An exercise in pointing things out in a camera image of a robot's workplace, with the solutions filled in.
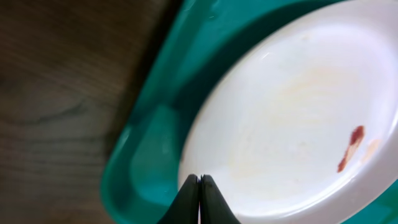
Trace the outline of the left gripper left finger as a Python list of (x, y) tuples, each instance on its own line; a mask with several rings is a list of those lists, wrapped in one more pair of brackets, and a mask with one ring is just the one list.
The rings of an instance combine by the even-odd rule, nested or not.
[(200, 180), (190, 174), (158, 224), (197, 224)]

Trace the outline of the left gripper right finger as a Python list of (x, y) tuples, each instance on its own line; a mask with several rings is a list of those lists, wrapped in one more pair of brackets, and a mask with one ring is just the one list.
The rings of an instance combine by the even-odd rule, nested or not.
[(240, 224), (210, 175), (200, 180), (200, 223)]

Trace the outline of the white plate pink rim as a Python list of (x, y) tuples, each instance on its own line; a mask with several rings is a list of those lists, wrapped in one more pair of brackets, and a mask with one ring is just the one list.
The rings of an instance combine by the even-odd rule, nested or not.
[(185, 141), (242, 223), (340, 223), (397, 179), (397, 2), (345, 1), (258, 43)]

